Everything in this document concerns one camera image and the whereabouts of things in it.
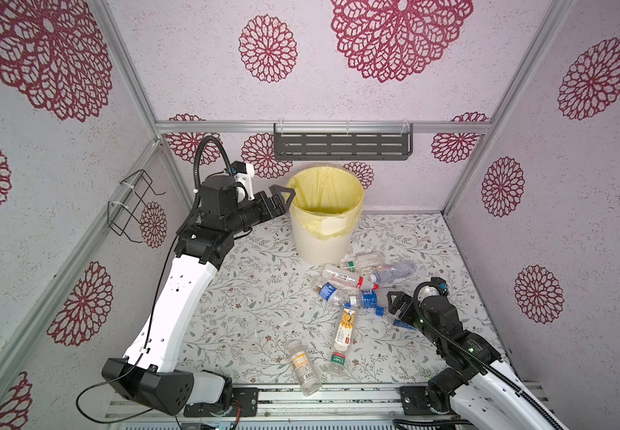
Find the small green-label clear bottle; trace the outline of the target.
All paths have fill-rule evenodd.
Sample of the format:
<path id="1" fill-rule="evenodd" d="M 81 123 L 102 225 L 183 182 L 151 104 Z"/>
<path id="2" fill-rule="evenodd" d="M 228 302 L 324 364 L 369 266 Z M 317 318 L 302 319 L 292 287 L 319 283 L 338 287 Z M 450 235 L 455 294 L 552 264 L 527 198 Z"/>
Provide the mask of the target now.
<path id="1" fill-rule="evenodd" d="M 334 374 L 335 376 L 340 376 L 344 373 L 346 365 L 346 354 L 341 351 L 333 351 L 331 353 L 330 360 L 327 365 L 327 372 L 330 374 Z"/>

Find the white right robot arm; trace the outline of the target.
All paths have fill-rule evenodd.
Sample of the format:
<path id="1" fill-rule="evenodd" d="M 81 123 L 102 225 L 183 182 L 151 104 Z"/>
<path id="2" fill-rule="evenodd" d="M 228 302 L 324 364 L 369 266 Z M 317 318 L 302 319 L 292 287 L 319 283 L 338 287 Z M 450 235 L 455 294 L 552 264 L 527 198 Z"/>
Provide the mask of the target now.
<path id="1" fill-rule="evenodd" d="M 388 312 L 428 339 L 446 363 L 425 385 L 399 388 L 406 416 L 453 415 L 426 424 L 445 429 L 566 428 L 489 341 L 464 327 L 444 279 L 433 277 L 411 294 L 389 292 L 387 301 Z"/>

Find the white sunflower-label bottle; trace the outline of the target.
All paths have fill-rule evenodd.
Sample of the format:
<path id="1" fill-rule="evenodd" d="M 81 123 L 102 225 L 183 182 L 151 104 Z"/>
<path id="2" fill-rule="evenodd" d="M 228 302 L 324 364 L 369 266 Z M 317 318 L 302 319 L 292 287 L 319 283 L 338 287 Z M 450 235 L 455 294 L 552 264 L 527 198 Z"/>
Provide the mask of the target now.
<path id="1" fill-rule="evenodd" d="M 356 310 L 345 307 L 334 335 L 333 347 L 338 352 L 346 352 L 352 342 L 356 322 Z"/>

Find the grey metal wall shelf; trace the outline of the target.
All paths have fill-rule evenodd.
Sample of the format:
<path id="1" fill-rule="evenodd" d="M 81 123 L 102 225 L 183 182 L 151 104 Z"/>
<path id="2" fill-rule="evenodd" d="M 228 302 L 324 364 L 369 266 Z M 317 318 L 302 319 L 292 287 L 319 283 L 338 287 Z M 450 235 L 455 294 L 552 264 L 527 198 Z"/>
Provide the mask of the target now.
<path id="1" fill-rule="evenodd" d="M 377 133 L 300 132 L 275 124 L 272 143 L 279 161 L 406 161 L 413 153 L 410 125 Z"/>

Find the clear green-cap bottle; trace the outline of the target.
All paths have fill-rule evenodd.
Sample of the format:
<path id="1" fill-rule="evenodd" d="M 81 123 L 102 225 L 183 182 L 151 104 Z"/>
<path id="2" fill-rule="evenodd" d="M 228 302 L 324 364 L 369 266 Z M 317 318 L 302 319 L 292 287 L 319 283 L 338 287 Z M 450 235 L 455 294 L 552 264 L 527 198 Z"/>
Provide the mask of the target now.
<path id="1" fill-rule="evenodd" d="M 365 272 L 377 268 L 386 263 L 386 257 L 382 252 L 370 252 L 357 254 L 347 258 L 340 264 L 340 268 L 349 272 Z"/>

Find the cream ribbed waste bin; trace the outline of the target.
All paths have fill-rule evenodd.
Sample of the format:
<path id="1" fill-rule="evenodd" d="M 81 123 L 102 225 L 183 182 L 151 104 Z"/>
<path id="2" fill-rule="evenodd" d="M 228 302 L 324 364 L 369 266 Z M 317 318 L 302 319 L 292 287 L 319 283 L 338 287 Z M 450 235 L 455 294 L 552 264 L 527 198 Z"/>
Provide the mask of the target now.
<path id="1" fill-rule="evenodd" d="M 362 206 L 342 213 L 304 211 L 292 206 L 290 220 L 300 257 L 312 265 L 339 263 L 349 251 L 362 211 Z"/>

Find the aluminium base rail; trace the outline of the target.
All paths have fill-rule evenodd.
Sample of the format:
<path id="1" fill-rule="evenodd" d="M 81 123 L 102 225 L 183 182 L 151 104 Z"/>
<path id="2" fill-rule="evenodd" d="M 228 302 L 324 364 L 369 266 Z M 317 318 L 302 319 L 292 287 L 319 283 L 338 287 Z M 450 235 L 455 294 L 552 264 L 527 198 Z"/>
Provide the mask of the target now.
<path id="1" fill-rule="evenodd" d="M 187 406 L 176 417 L 145 412 L 143 406 L 119 395 L 112 397 L 105 419 L 125 419 L 126 428 L 139 423 L 180 424 L 194 428 L 198 422 L 224 428 L 239 422 L 239 429 L 276 428 L 389 428 L 394 419 L 428 426 L 461 420 L 460 412 L 435 413 L 425 400 L 423 384 L 329 383 L 306 397 L 291 384 L 236 384 L 233 405 L 223 412 L 211 406 Z"/>

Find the clear purple-label water bottle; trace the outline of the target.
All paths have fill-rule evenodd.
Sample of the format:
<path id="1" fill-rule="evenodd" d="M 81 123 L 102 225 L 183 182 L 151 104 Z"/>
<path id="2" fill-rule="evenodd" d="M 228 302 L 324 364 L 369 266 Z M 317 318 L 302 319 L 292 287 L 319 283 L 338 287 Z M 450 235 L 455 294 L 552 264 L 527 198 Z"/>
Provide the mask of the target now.
<path id="1" fill-rule="evenodd" d="M 404 279 L 414 274 L 416 270 L 417 265 L 414 262 L 404 260 L 397 263 L 385 263 L 371 270 L 365 277 L 372 283 L 383 286 Z"/>

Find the crumpled blue-label water bottle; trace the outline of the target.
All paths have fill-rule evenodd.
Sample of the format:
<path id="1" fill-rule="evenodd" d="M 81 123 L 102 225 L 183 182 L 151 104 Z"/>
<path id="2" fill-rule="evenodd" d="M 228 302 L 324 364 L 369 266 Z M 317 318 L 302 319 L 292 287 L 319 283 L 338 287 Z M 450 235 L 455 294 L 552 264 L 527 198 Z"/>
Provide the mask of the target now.
<path id="1" fill-rule="evenodd" d="M 324 278 L 317 279 L 315 290 L 327 306 L 358 309 L 358 294 L 354 290 L 337 287 Z"/>

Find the clear orange-label bottle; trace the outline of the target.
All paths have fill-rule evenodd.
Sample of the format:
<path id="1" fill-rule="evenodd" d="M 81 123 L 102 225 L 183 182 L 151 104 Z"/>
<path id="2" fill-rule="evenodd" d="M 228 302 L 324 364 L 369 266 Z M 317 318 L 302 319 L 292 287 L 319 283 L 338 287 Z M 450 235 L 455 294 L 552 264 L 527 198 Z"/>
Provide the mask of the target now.
<path id="1" fill-rule="evenodd" d="M 311 397 L 319 392 L 322 389 L 322 380 L 300 340 L 293 339 L 288 342 L 288 356 L 304 397 Z"/>

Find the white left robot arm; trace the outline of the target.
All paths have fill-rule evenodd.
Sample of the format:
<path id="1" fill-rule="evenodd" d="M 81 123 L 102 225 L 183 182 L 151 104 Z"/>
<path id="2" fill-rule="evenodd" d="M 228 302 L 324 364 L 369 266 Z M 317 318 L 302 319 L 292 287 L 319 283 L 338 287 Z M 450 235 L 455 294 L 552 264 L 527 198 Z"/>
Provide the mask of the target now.
<path id="1" fill-rule="evenodd" d="M 122 358 L 109 358 L 102 376 L 116 393 L 150 411 L 176 416 L 193 405 L 216 413 L 233 403 L 230 378 L 177 369 L 180 346 L 205 289 L 236 240 L 285 215 L 295 190 L 271 186 L 253 193 L 246 174 L 216 175 L 197 188 L 194 212 L 177 233 L 170 272 L 138 337 Z"/>

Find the yellow plastic bin liner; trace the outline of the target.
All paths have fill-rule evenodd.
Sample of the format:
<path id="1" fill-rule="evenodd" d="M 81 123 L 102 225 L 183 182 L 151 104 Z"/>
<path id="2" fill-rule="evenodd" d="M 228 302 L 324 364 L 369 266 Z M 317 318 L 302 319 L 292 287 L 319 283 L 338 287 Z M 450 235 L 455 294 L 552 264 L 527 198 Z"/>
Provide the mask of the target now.
<path id="1" fill-rule="evenodd" d="M 365 189 L 347 169 L 329 165 L 307 168 L 291 177 L 287 187 L 295 191 L 292 219 L 314 237 L 347 236 L 358 225 Z"/>

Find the clear bottle blue cap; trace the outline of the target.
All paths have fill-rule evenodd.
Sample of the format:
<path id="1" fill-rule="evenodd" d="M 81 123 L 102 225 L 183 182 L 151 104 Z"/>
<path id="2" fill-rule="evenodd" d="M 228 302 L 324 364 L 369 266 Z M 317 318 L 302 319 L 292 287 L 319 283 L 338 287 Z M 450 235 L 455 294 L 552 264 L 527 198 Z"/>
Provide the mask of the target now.
<path id="1" fill-rule="evenodd" d="M 404 322 L 396 318 L 394 315 L 390 314 L 384 307 L 378 306 L 375 309 L 375 315 L 381 318 L 383 322 L 386 322 L 387 324 L 390 324 L 392 326 L 407 329 L 407 330 L 413 330 L 413 327 L 411 325 L 405 324 Z"/>

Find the white red-cap bottle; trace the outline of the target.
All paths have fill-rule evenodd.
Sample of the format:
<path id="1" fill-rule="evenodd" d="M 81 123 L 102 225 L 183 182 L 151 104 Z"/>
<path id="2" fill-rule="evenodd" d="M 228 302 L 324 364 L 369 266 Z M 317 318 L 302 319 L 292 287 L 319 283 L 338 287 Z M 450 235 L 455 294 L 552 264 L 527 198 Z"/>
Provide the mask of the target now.
<path id="1" fill-rule="evenodd" d="M 337 287 L 356 288 L 357 290 L 378 290 L 379 288 L 378 284 L 369 281 L 359 274 L 331 264 L 324 266 L 322 276 L 333 286 Z"/>

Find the clear blue-label blue-cap bottle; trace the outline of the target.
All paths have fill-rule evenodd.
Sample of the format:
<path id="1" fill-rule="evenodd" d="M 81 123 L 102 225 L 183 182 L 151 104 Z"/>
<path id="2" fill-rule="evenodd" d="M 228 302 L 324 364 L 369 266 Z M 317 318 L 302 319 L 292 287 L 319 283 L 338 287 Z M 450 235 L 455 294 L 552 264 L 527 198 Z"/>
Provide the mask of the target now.
<path id="1" fill-rule="evenodd" d="M 358 290 L 355 294 L 349 295 L 346 306 L 355 309 L 376 309 L 389 307 L 388 294 L 391 288 L 378 288 L 378 290 Z"/>

